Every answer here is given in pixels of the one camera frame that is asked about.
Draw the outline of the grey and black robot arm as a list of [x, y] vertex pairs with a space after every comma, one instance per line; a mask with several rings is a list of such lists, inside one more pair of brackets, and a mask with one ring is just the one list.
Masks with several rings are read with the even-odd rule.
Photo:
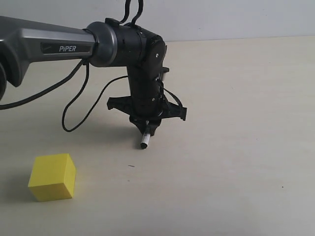
[[154, 135], [163, 119], [187, 115], [179, 99], [165, 96], [166, 51], [161, 36], [111, 18], [75, 29], [2, 16], [0, 91], [7, 84], [18, 87], [33, 62], [78, 59], [86, 67], [125, 67], [130, 96], [109, 98], [107, 107], [128, 114], [142, 134]]

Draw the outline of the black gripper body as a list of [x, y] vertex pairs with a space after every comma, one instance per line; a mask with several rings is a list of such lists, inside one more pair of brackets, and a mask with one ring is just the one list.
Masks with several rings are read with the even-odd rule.
[[137, 99], [132, 96], [110, 97], [107, 108], [117, 109], [136, 121], [159, 121], [165, 118], [180, 118], [185, 121], [187, 108], [169, 102], [166, 98]]

